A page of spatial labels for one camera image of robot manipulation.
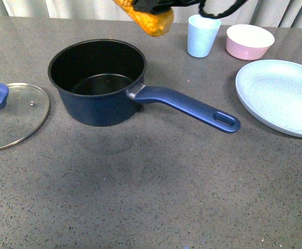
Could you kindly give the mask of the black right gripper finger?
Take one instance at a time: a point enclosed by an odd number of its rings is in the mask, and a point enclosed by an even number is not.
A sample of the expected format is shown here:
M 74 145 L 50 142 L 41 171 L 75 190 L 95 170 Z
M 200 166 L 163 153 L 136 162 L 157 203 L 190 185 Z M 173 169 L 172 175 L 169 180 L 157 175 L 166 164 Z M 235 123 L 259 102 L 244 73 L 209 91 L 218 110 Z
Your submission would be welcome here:
M 159 15 L 171 10 L 171 7 L 188 7 L 199 4 L 195 0 L 134 0 L 133 9 L 139 12 L 146 12 Z

